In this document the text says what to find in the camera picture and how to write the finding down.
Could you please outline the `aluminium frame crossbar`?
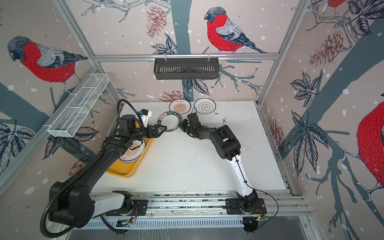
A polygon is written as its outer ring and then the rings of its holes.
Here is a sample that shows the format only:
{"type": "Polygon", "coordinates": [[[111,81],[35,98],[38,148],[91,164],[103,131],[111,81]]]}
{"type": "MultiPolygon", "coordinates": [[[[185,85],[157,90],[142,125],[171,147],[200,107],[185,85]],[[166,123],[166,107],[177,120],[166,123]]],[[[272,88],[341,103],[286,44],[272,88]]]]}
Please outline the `aluminium frame crossbar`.
{"type": "Polygon", "coordinates": [[[155,59],[211,59],[218,58],[219,60],[244,60],[244,61],[258,61],[268,60],[276,61],[280,58],[280,54],[261,54],[261,53],[246,53],[246,54],[178,54],[178,55],[95,55],[94,60],[97,63],[106,62],[151,62],[155,59]]]}

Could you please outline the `orange sunburst plate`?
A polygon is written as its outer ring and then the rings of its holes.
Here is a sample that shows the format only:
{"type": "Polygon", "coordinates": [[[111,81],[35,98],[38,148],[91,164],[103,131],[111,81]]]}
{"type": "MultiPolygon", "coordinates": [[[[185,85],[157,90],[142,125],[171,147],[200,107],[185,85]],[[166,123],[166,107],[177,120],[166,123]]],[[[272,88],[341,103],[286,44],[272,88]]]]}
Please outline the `orange sunburst plate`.
{"type": "Polygon", "coordinates": [[[133,144],[127,149],[127,151],[119,157],[119,161],[125,164],[132,164],[139,160],[146,148],[146,141],[133,141],[133,144]]]}
{"type": "Polygon", "coordinates": [[[184,99],[174,100],[170,103],[169,110],[184,115],[191,110],[191,103],[184,99]]]}

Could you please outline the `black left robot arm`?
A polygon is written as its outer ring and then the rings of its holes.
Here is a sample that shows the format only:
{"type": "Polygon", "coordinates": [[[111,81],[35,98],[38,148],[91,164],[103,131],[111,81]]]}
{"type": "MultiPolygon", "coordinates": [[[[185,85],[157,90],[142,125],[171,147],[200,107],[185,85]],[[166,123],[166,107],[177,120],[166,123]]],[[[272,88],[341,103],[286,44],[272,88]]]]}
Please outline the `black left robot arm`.
{"type": "Polygon", "coordinates": [[[141,117],[134,115],[119,117],[118,126],[103,141],[97,156],[75,176],[51,186],[50,200],[40,220],[41,233],[47,238],[57,238],[73,228],[84,227],[92,218],[103,217],[114,210],[137,216],[138,210],[127,191],[113,191],[93,198],[90,193],[108,168],[135,141],[158,138],[166,129],[162,125],[144,126],[141,117]]]}

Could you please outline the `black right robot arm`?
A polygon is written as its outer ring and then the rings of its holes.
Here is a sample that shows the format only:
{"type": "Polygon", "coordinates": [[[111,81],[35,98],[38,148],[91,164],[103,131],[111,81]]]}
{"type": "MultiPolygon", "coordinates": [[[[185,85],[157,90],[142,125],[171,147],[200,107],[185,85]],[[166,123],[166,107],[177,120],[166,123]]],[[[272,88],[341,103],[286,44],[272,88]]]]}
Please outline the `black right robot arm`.
{"type": "Polygon", "coordinates": [[[231,129],[227,125],[219,128],[203,126],[196,113],[189,114],[179,127],[192,138],[211,141],[220,158],[227,160],[232,169],[240,210],[247,214],[255,211],[259,197],[256,190],[249,184],[241,160],[241,144],[231,129]]]}

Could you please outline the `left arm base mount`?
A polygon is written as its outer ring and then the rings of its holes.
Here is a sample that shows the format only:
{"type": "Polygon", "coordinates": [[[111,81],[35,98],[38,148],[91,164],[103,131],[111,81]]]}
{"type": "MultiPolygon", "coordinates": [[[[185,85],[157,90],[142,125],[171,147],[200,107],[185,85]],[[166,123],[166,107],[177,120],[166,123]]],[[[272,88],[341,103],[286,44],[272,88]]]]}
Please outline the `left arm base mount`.
{"type": "Polygon", "coordinates": [[[123,205],[120,209],[106,213],[108,217],[139,217],[145,216],[148,200],[131,200],[130,203],[123,205]]]}

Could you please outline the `aluminium rail bed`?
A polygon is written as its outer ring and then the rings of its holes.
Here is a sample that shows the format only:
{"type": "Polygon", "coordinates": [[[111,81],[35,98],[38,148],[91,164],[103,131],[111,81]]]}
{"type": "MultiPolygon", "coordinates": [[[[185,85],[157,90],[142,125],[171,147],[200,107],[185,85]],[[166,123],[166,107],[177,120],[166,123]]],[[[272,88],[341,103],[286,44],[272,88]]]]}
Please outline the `aluminium rail bed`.
{"type": "Polygon", "coordinates": [[[302,197],[289,193],[257,192],[257,209],[245,213],[240,209],[239,197],[235,192],[222,193],[175,193],[175,194],[132,194],[133,205],[140,217],[146,218],[224,218],[261,217],[262,220],[276,217],[311,216],[308,205],[302,197]]]}

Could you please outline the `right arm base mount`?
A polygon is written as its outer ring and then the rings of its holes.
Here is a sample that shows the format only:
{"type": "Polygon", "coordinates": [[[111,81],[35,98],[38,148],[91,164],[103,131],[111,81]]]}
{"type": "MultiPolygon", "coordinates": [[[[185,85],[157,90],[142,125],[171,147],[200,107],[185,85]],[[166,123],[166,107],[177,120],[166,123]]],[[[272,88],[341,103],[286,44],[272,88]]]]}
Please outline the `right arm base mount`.
{"type": "Polygon", "coordinates": [[[267,213],[265,202],[261,198],[250,203],[241,199],[225,199],[225,202],[228,215],[265,215],[267,213]]]}

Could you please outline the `yellow plastic bin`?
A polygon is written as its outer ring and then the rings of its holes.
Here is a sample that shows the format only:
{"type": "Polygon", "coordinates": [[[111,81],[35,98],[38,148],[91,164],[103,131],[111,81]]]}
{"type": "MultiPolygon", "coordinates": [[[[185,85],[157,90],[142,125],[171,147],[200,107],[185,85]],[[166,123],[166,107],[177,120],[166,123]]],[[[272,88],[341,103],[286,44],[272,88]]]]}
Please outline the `yellow plastic bin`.
{"type": "Polygon", "coordinates": [[[132,164],[125,164],[125,163],[120,162],[119,158],[118,158],[108,168],[107,173],[109,173],[111,175],[115,175],[117,177],[121,177],[121,178],[132,177],[135,174],[136,170],[138,169],[139,165],[141,164],[142,160],[145,158],[145,155],[146,155],[147,151],[149,150],[149,148],[153,142],[153,139],[143,139],[143,140],[146,141],[146,148],[137,162],[132,163],[132,164]]]}

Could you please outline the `white black motif plate back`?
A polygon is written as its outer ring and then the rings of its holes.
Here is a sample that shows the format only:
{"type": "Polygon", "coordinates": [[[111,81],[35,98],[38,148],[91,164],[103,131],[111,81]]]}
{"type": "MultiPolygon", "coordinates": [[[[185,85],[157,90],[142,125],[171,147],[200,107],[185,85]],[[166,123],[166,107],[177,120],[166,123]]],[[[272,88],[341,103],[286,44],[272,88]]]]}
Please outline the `white black motif plate back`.
{"type": "Polygon", "coordinates": [[[216,110],[216,107],[216,103],[213,100],[207,98],[199,99],[194,103],[194,109],[197,113],[202,115],[213,113],[216,110]]]}

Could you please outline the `green rim plate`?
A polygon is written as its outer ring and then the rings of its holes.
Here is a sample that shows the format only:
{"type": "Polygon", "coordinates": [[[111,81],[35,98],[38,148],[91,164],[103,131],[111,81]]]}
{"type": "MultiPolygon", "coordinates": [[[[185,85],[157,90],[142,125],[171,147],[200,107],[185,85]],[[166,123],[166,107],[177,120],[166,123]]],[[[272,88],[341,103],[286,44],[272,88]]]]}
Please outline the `green rim plate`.
{"type": "Polygon", "coordinates": [[[163,113],[159,118],[157,124],[165,129],[165,132],[173,132],[179,128],[182,123],[180,114],[168,111],[163,113]]]}

